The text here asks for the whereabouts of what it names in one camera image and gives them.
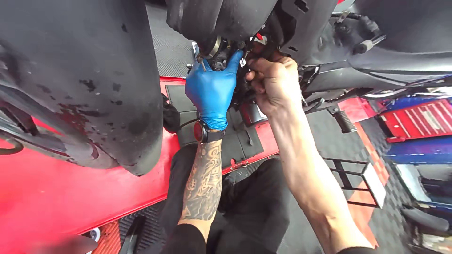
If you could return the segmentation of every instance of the wristwatch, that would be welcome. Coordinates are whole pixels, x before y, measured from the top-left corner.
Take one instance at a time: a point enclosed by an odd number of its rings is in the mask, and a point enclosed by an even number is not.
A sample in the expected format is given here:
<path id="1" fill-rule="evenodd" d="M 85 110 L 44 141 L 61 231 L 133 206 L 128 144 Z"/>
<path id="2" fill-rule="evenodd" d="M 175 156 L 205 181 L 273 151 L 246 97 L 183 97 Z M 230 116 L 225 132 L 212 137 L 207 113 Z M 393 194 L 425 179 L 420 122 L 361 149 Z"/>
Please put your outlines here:
<path id="1" fill-rule="evenodd" d="M 202 120 L 196 121 L 195 126 L 193 127 L 193 132 L 195 134 L 196 141 L 200 144 L 218 141 L 223 139 L 225 136 L 225 130 L 213 132 Z"/>

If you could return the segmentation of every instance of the black watch strap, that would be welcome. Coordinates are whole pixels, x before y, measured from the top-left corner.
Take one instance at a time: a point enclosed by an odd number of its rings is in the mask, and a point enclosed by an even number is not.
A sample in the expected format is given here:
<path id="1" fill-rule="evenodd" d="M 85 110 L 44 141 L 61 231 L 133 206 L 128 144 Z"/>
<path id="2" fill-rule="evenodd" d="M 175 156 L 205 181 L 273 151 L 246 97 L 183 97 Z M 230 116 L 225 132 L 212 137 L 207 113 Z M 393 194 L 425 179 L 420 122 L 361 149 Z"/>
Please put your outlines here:
<path id="1" fill-rule="evenodd" d="M 225 130 L 219 131 L 219 132 L 212 132 L 210 130 L 207 131 L 207 142 L 213 142 L 218 141 L 220 139 L 223 139 L 225 136 Z"/>

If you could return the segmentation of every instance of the tattoo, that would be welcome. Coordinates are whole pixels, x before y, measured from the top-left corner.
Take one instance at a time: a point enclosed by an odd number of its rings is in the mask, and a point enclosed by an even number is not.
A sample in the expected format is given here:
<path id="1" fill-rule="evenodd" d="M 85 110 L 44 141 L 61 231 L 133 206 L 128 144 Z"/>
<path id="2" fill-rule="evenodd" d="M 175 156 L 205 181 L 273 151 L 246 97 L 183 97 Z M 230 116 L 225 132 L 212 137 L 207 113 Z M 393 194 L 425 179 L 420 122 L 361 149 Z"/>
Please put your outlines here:
<path id="1" fill-rule="evenodd" d="M 183 219 L 212 219 L 221 196 L 221 141 L 199 144 L 187 181 Z"/>

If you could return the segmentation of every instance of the forearm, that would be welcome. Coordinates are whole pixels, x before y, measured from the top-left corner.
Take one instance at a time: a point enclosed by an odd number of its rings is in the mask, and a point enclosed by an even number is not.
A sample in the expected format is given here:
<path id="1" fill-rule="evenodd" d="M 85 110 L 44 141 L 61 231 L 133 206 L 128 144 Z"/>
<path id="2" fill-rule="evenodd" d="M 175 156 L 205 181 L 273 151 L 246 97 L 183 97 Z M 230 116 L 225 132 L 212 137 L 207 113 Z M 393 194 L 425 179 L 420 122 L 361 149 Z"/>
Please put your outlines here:
<path id="1" fill-rule="evenodd" d="M 178 224 L 192 224 L 204 239 L 210 230 L 221 196 L 221 140 L 199 144 L 184 191 Z"/>
<path id="2" fill-rule="evenodd" d="M 301 110 L 282 110 L 269 118 L 291 192 L 327 254 L 354 246 L 371 247 L 354 224 L 342 189 L 319 155 Z M 344 235 L 352 237 L 344 240 Z"/>

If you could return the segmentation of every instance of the knee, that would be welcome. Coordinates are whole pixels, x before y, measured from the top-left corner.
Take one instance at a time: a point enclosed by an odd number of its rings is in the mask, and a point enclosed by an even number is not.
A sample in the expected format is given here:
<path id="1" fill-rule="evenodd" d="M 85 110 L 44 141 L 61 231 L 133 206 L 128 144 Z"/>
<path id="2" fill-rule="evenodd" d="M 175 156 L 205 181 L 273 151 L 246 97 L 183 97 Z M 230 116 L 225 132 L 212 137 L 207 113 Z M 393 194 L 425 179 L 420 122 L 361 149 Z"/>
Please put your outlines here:
<path id="1" fill-rule="evenodd" d="M 273 177 L 283 177 L 283 165 L 281 164 L 281 161 L 279 158 L 271 158 L 266 161 L 264 161 L 258 168 L 258 171 L 260 171 L 260 174 L 268 174 L 272 175 Z"/>
<path id="2" fill-rule="evenodd" d="M 188 144 L 185 145 L 183 147 L 181 147 L 179 149 L 179 151 L 177 151 L 174 156 L 173 156 L 173 160 L 172 163 L 174 164 L 175 162 L 192 162 L 196 156 L 196 151 L 198 149 L 198 144 Z"/>

